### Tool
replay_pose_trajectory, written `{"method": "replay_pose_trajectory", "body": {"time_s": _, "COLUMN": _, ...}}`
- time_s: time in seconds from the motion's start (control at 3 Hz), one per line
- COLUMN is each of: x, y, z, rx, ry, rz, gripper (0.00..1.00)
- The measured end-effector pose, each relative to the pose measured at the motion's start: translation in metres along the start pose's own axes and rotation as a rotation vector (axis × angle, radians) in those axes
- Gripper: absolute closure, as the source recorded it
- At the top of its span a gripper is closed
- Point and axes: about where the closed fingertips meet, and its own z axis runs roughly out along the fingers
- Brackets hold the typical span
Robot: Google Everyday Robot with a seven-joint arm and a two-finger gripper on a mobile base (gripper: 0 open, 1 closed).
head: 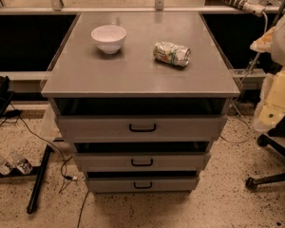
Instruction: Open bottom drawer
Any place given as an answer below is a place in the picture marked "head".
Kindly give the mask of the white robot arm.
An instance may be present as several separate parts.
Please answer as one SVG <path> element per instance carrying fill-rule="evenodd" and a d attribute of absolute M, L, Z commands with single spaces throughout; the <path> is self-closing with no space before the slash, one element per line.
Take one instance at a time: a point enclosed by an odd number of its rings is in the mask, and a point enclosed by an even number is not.
<path fill-rule="evenodd" d="M 285 13 L 250 49 L 270 53 L 272 61 L 282 66 L 276 75 L 266 74 L 254 113 L 253 129 L 266 133 L 285 116 Z"/>

